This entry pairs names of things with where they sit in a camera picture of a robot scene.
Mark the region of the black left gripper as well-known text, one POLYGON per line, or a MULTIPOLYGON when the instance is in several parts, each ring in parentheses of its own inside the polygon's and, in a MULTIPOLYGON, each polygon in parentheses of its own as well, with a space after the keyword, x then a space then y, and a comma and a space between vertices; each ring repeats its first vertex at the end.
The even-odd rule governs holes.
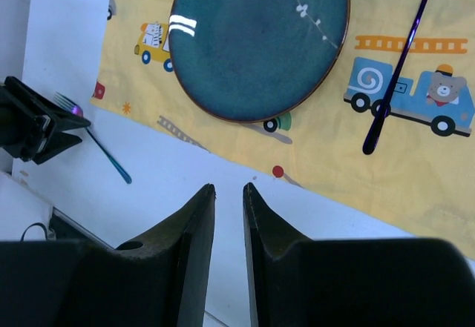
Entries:
POLYGON ((1 148, 15 159, 41 165, 82 142, 79 136, 62 132, 90 126, 72 105, 57 105, 15 76, 1 84, 1 148))

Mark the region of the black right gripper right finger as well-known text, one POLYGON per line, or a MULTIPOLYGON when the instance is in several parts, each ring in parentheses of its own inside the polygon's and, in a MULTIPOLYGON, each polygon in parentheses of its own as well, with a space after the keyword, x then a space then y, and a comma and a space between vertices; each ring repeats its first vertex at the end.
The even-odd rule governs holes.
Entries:
POLYGON ((301 245, 312 240, 275 213, 250 182, 243 228, 252 326, 308 326, 301 245))

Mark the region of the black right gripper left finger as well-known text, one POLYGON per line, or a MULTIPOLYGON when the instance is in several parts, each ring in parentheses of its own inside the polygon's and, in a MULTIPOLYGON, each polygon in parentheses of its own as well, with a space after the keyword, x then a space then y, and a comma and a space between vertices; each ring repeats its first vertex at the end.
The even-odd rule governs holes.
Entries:
POLYGON ((201 326, 215 189, 114 250, 89 245, 73 285, 75 326, 201 326))

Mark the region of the yellow car-print cloth placemat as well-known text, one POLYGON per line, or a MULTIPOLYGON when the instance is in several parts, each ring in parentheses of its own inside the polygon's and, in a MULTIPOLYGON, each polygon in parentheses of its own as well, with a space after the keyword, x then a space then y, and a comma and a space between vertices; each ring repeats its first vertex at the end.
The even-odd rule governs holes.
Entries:
POLYGON ((474 255, 474 0, 111 0, 92 102, 474 255))

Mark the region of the teal ceramic plate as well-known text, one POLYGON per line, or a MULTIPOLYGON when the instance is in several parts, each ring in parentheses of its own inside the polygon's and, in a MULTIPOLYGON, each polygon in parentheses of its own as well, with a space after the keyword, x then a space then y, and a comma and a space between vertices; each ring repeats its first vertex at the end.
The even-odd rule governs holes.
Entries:
POLYGON ((262 122, 305 101, 334 66, 350 0, 174 0, 175 75, 201 110, 262 122))

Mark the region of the purple metallic spoon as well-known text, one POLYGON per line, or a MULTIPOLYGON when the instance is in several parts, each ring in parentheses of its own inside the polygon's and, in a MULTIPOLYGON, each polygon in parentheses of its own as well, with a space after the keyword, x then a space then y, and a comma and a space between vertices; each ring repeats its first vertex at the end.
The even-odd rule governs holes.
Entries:
POLYGON ((376 116, 370 126, 370 129, 368 130, 367 136, 364 140, 363 146, 362 146, 362 152, 365 155, 370 155, 374 152, 376 149, 376 146, 379 141, 379 137, 381 135, 381 131, 384 125, 384 121, 389 115, 390 112, 390 102, 391 99, 393 98, 393 94, 395 92, 396 88, 396 83, 399 79, 399 76, 401 74, 402 68, 404 66, 404 62, 407 58, 407 55, 410 51, 411 45, 413 43, 413 40, 416 37, 416 32, 419 28, 419 25, 422 20, 422 14, 426 8, 426 5, 428 3, 428 0, 421 0, 421 3, 419 5, 419 8, 417 10, 415 19, 413 20, 413 23, 411 25, 410 31, 408 33, 407 39, 404 43, 404 47, 402 49, 402 53, 399 57, 398 63, 396 65, 395 70, 393 71, 393 75, 390 79, 389 85, 387 86, 386 91, 384 92, 383 98, 380 102, 379 109, 376 113, 376 116))

